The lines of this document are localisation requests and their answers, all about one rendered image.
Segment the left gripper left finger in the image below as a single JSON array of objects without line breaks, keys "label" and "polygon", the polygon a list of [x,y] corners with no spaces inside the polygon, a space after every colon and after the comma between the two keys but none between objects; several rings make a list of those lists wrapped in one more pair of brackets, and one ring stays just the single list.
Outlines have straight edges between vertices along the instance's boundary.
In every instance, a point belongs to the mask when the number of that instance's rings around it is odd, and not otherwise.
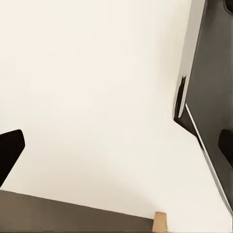
[{"label": "left gripper left finger", "polygon": [[0,134],[0,187],[25,149],[21,129]]}]

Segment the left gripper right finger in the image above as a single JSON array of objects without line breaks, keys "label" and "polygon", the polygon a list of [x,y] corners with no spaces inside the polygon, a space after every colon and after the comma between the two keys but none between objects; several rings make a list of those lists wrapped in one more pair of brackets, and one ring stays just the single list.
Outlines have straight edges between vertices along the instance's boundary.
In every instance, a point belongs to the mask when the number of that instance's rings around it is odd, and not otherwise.
[{"label": "left gripper right finger", "polygon": [[233,167],[233,131],[222,129],[217,145]]}]

